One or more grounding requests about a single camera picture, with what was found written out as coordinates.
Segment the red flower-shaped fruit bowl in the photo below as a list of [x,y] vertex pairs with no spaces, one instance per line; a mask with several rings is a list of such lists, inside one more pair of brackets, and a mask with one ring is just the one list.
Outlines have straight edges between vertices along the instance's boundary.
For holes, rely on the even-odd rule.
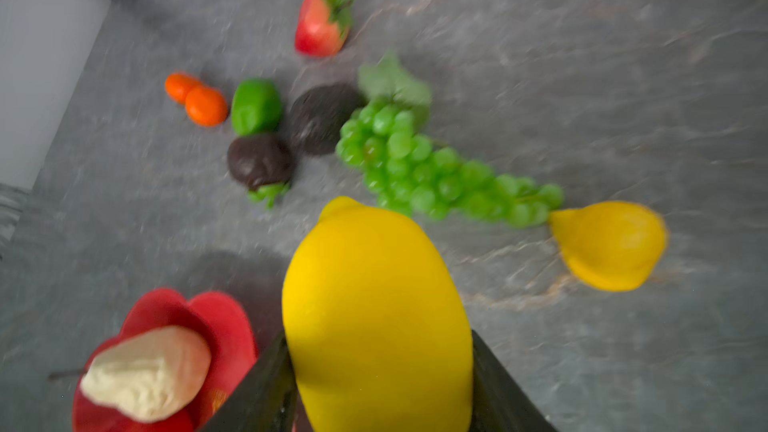
[[99,345],[98,353],[151,329],[180,326],[199,334],[209,346],[212,361],[201,391],[171,417],[151,424],[137,422],[114,408],[96,405],[81,391],[74,393],[74,431],[197,431],[218,411],[256,363],[258,348],[250,321],[230,295],[205,292],[190,299],[169,289],[143,295],[126,316],[120,332]]

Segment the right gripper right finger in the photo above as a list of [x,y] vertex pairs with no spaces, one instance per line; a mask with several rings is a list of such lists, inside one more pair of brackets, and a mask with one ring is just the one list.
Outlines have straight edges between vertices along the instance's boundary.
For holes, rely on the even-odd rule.
[[476,331],[473,339],[473,432],[557,432]]

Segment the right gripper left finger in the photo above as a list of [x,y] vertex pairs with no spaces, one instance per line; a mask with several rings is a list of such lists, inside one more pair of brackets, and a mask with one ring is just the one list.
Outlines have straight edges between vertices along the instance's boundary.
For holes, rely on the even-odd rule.
[[291,432],[297,400],[295,373],[281,332],[201,431]]

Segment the large yellow lemon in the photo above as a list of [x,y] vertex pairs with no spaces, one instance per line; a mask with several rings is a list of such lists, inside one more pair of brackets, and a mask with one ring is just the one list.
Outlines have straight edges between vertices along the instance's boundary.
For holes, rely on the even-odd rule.
[[331,200],[289,264],[282,318],[314,430],[469,429],[469,320],[445,262],[409,217]]

